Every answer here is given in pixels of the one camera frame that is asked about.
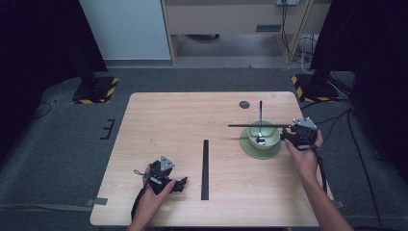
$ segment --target green glass bowl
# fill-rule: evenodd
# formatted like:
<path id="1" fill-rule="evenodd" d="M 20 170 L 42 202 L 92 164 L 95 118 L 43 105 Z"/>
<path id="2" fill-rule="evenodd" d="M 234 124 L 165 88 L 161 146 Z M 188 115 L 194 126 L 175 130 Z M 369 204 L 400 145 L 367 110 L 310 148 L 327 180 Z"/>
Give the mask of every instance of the green glass bowl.
<path id="1" fill-rule="evenodd" d="M 256 120 L 251 123 L 252 125 L 260 124 L 259 120 Z M 263 125 L 273 124 L 273 122 L 268 120 L 262 120 Z M 267 150 L 271 149 L 280 141 L 279 129 L 272 127 L 263 127 L 261 128 L 262 137 L 265 139 L 265 144 L 259 144 L 256 142 L 260 128 L 259 127 L 248 127 L 246 129 L 247 135 L 249 137 L 249 142 L 257 149 Z"/>

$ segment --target human hand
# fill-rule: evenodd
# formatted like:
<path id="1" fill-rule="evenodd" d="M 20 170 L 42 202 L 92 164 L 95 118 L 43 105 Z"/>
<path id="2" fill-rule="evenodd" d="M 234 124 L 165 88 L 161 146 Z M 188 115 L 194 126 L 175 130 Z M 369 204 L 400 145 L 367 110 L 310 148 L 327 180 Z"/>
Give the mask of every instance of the human hand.
<path id="1" fill-rule="evenodd" d="M 318 160 L 315 152 L 311 149 L 299 151 L 287 139 L 284 139 L 284 143 L 293 156 L 294 165 L 301 179 L 317 181 L 318 179 L 316 176 L 316 172 L 318 169 Z M 315 145 L 317 145 L 318 147 L 321 147 L 323 145 L 323 137 L 320 130 L 318 130 L 318 136 L 316 138 Z"/>
<path id="2" fill-rule="evenodd" d="M 144 173 L 149 171 L 150 165 L 147 166 Z M 140 198 L 135 217 L 127 229 L 128 231 L 141 231 L 146 228 L 147 224 L 153 219 L 167 196 L 171 193 L 174 183 L 175 180 L 170 181 L 159 194 L 155 194 L 151 187 L 146 187 L 144 194 Z M 146 178 L 144 177 L 143 184 L 146 184 Z"/>

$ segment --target black bar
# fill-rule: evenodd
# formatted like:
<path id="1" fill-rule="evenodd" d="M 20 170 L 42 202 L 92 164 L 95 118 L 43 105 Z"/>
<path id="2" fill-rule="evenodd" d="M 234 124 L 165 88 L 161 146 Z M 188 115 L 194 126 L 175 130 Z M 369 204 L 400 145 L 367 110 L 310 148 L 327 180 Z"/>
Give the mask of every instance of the black bar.
<path id="1" fill-rule="evenodd" d="M 290 128 L 289 124 L 229 124 L 228 127 L 273 127 L 273 128 Z"/>
<path id="2" fill-rule="evenodd" d="M 208 179 L 208 140 L 204 140 L 203 146 L 203 172 L 201 180 L 201 200 L 209 200 L 209 179 Z"/>

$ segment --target white panel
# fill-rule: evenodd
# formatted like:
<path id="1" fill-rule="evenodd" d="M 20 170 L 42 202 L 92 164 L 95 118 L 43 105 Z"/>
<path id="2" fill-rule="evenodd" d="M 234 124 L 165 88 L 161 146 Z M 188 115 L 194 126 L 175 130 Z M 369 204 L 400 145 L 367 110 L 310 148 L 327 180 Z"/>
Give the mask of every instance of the white panel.
<path id="1" fill-rule="evenodd" d="M 160 0 L 80 0 L 105 60 L 170 60 Z"/>

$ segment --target yellow black hazard tape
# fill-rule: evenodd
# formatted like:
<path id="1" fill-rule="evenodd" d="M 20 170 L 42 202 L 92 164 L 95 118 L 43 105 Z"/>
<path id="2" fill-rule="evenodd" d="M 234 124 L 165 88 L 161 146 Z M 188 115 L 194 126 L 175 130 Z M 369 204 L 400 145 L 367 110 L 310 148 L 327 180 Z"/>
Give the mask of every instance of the yellow black hazard tape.
<path id="1" fill-rule="evenodd" d="M 93 103 L 108 103 L 111 100 L 112 95 L 114 94 L 117 82 L 119 81 L 118 78 L 115 77 L 103 77 L 97 78 L 98 83 L 106 92 L 104 97 L 94 99 L 89 97 L 87 92 L 84 93 L 84 90 L 78 89 L 75 93 L 75 96 L 72 98 L 73 104 L 93 104 Z"/>
<path id="2" fill-rule="evenodd" d="M 338 101 L 338 97 L 307 97 L 303 94 L 304 90 L 299 85 L 296 76 L 292 77 L 292 83 L 296 89 L 297 97 L 299 97 L 300 102 L 322 102 L 322 101 Z"/>

